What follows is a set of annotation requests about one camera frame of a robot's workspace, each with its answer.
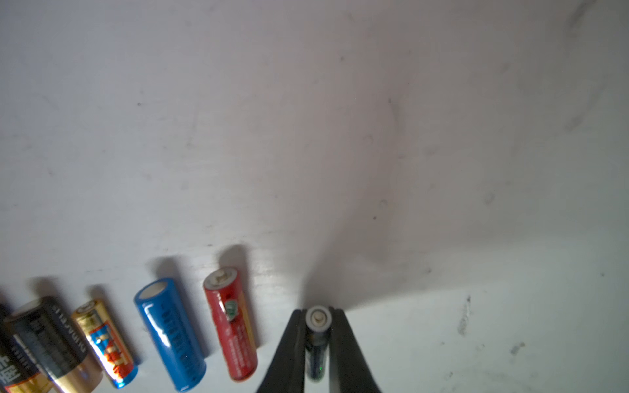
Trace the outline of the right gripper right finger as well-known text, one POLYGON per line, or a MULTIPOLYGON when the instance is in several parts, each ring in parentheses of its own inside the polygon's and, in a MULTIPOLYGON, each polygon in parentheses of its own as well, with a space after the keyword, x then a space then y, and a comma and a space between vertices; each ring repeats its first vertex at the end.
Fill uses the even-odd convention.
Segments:
POLYGON ((342 309, 329 307, 329 391, 333 393, 380 393, 352 327, 342 309))

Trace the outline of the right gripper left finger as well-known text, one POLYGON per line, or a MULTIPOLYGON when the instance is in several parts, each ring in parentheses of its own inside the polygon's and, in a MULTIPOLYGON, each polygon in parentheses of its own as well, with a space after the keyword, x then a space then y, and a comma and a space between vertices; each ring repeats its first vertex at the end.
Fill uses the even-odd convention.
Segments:
POLYGON ((292 312, 257 393, 303 393, 305 386, 306 311, 292 312))

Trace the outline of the dark blue silver slim battery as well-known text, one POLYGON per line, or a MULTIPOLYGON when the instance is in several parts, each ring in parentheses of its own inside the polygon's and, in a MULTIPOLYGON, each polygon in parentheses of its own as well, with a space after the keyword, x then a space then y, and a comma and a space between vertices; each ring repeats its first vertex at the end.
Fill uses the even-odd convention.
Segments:
POLYGON ((306 311, 306 376, 317 383, 325 375, 332 314, 325 306, 313 306, 306 311))

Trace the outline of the red battery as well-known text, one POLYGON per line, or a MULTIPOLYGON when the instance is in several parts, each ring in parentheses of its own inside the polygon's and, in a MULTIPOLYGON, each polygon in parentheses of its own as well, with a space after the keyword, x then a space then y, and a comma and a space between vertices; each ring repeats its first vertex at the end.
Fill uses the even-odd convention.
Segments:
POLYGON ((203 289, 229 376, 236 382, 245 381, 255 373, 258 357, 239 271, 220 268, 204 280, 203 289))

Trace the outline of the blue cylindrical battery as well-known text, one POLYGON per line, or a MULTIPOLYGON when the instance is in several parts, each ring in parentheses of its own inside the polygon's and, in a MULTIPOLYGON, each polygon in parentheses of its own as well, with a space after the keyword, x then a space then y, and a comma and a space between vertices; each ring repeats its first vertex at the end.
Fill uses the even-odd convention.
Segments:
POLYGON ((150 283, 136 294, 134 304, 175 391, 191 391, 205 376, 206 363, 175 281, 161 278, 150 283))

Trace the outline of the gold blue slim battery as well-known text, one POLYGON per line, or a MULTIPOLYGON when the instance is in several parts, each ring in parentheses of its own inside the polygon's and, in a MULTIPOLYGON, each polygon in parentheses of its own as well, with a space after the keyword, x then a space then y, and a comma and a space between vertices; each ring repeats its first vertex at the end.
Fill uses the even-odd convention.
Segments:
POLYGON ((106 376, 116 389, 123 389, 138 374, 138 365, 100 299, 78 307, 72 314, 106 376))

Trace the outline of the black gold slim battery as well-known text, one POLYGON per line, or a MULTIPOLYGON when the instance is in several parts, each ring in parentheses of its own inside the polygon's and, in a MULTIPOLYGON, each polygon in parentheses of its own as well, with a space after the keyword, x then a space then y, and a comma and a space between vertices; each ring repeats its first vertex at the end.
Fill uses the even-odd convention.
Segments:
POLYGON ((8 331, 60 392, 92 392, 103 379, 86 339, 53 296, 21 306, 3 319, 8 331))

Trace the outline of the black copper battery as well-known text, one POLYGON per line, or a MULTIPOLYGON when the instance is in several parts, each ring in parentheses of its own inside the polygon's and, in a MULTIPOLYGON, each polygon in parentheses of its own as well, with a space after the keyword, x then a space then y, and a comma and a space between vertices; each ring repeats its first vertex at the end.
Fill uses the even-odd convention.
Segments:
POLYGON ((1 388, 14 393, 51 391, 51 381, 39 371, 5 326, 7 316, 6 306, 1 305, 1 388))

